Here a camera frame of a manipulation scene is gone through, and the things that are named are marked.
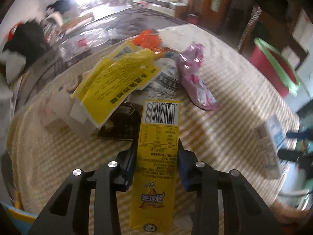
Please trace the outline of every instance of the pink plastic wrapper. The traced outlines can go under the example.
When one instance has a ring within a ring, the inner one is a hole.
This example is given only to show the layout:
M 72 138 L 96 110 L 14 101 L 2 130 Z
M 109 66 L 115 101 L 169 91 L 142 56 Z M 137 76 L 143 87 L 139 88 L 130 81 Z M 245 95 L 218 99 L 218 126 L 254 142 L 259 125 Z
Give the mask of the pink plastic wrapper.
M 203 45 L 191 43 L 180 53 L 177 68 L 183 87 L 193 104 L 203 110 L 217 110 L 219 105 L 207 85 L 199 77 L 198 70 L 203 61 Z

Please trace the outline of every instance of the yellow package label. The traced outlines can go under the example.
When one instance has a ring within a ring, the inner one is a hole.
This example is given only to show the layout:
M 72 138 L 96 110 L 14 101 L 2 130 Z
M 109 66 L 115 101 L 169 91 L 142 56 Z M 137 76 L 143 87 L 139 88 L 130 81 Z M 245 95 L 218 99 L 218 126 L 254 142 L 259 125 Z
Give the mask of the yellow package label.
M 130 227 L 166 232 L 172 224 L 177 180 L 178 101 L 145 102 L 131 197 Z
M 127 54 L 93 81 L 81 104 L 96 127 L 100 128 L 133 90 L 161 72 L 161 68 L 152 63 L 154 57 L 149 49 Z
M 121 58 L 123 55 L 139 51 L 140 47 L 134 45 L 132 42 L 128 41 L 117 47 L 109 56 L 102 58 L 96 66 L 89 73 L 88 77 L 85 78 L 76 88 L 72 94 L 72 98 L 77 97 L 82 100 L 87 93 L 89 87 L 92 83 L 99 77 L 99 75 L 109 68 L 117 59 Z

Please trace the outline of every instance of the checkered tablecloth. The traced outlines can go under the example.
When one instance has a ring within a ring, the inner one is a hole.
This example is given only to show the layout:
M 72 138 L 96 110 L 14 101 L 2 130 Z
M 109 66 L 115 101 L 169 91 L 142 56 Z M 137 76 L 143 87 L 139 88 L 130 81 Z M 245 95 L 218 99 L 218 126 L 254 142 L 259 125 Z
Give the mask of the checkered tablecloth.
M 200 77 L 221 105 L 218 111 L 195 107 L 186 92 L 180 90 L 180 138 L 185 149 L 194 151 L 199 160 L 213 168 L 228 172 L 238 169 L 270 205 L 276 198 L 284 178 L 264 178 L 262 155 L 253 128 L 276 114 L 283 131 L 297 130 L 299 118 L 280 97 L 270 82 L 244 57 L 211 34 L 194 25 L 160 30 L 163 44 L 177 51 L 185 50 L 192 41 L 204 45 Z M 115 159 L 129 147 L 129 142 L 91 137 L 78 138 L 69 128 L 50 134 L 37 117 L 39 103 L 57 91 L 70 78 L 90 70 L 114 48 L 93 54 L 56 77 L 14 117 L 8 133 L 7 147 L 12 158 L 13 177 L 27 212 L 38 214 L 65 178 L 75 169 L 90 171 Z M 295 142 L 288 141 L 290 148 Z M 118 208 L 123 235 L 139 234 L 129 228 L 131 190 L 118 193 Z M 194 204 L 194 194 L 186 193 L 179 181 L 176 185 L 174 222 L 169 234 L 190 234 L 176 222 Z M 90 229 L 93 226 L 93 198 L 90 205 Z

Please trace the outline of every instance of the silver screw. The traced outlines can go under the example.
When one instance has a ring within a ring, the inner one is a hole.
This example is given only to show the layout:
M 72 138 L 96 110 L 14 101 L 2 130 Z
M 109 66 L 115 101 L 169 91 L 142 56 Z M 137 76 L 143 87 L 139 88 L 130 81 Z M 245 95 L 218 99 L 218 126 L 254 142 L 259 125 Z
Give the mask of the silver screw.
M 232 171 L 230 172 L 231 175 L 233 175 L 234 177 L 238 177 L 240 175 L 240 172 L 237 171 L 236 169 L 232 169 Z
M 198 168 L 203 168 L 203 167 L 205 166 L 205 163 L 204 163 L 204 162 L 201 162 L 201 161 L 197 161 L 197 162 L 196 162 L 196 166 L 197 166 Z
M 73 171 L 73 175 L 74 175 L 74 176 L 79 176 L 81 173 L 82 173 L 81 169 L 75 169 L 75 170 Z
M 110 168 L 114 168 L 117 166 L 117 162 L 116 161 L 110 161 L 108 165 Z

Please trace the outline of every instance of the circular black logo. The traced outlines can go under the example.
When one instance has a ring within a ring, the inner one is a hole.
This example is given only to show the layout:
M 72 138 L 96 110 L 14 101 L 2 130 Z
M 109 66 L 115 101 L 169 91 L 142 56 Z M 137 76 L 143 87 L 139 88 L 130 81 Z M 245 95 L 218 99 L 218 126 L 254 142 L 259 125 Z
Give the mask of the circular black logo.
M 152 223 L 147 223 L 143 226 L 143 229 L 147 232 L 156 232 L 157 227 Z

